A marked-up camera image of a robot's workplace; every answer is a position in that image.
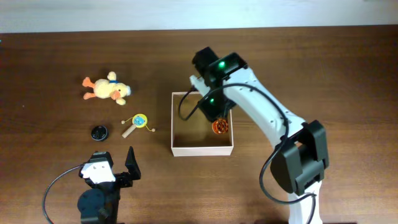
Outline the orange round toy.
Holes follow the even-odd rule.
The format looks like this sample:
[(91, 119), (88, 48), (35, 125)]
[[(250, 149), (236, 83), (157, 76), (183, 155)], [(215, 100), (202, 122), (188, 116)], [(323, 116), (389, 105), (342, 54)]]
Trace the orange round toy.
[(217, 119), (212, 122), (211, 127), (215, 134), (226, 134), (229, 130), (228, 121), (226, 119)]

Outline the white cardboard box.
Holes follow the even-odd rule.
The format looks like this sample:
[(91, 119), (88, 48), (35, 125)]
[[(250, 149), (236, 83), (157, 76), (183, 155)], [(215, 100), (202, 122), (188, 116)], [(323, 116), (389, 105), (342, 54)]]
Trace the white cardboard box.
[(234, 148), (232, 112), (228, 113), (228, 132), (216, 134), (212, 123), (197, 109), (189, 120), (187, 116), (202, 98), (197, 91), (186, 98), (185, 92), (173, 92), (171, 97), (171, 150), (175, 157), (230, 156)]

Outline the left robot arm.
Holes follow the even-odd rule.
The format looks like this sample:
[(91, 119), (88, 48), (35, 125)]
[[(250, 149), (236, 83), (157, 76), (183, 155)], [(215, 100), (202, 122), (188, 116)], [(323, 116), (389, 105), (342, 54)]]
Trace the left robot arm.
[(113, 173), (109, 152), (95, 152), (80, 169), (79, 176), (90, 189), (78, 199), (77, 208), (83, 224), (116, 224), (118, 222), (120, 191), (133, 186), (141, 178), (133, 147), (127, 152), (126, 172)]

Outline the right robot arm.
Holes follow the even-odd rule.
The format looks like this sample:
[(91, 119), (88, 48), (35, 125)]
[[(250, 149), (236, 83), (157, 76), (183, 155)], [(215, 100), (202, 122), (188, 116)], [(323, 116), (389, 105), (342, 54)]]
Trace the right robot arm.
[(289, 223), (321, 223), (319, 193), (329, 166), (323, 125), (308, 123), (287, 109), (237, 53), (219, 58), (206, 47), (192, 64), (200, 75), (191, 76), (190, 82), (202, 95), (195, 108), (215, 128), (225, 130), (219, 122), (239, 106), (274, 148), (259, 174), (265, 196), (289, 206)]

